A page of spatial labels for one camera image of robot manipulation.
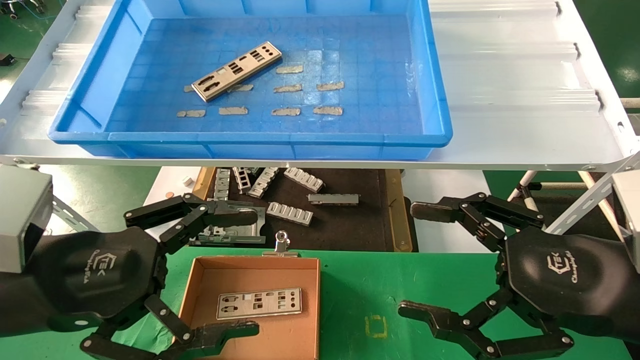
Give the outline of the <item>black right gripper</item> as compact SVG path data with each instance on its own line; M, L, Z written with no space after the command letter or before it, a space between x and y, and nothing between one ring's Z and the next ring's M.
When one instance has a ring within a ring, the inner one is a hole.
M509 307L528 325L639 342L640 276L622 242L528 227L505 240L502 255Z

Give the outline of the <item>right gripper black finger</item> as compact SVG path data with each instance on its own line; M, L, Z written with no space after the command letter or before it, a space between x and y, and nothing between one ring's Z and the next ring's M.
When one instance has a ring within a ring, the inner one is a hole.
M434 338L457 344L474 360L542 360L561 356L574 346L572 337L544 317L534 320L540 335L491 340L482 326L510 305L514 305L514 292L499 289L462 315L409 300L403 300L397 311L401 317L424 322Z
M539 212L486 193L465 198L445 196L437 203L413 202L410 215L435 223L458 223L491 252L502 252L506 242L505 232L492 221L517 230L542 229L544 225Z

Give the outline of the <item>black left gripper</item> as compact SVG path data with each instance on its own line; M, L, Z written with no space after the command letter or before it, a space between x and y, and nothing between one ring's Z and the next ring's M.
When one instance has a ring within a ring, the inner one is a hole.
M46 304L50 322L103 322L82 340L80 350L96 360L196 360L218 356L233 338L255 337L255 321L211 323L191 329L158 294L173 255L208 227L248 226L258 221L251 210L226 201L205 201L192 193L154 202L124 214L126 230L84 231L42 239L30 258L30 275ZM146 231L173 223L158 241ZM112 341L117 327L153 314L173 335L156 354Z

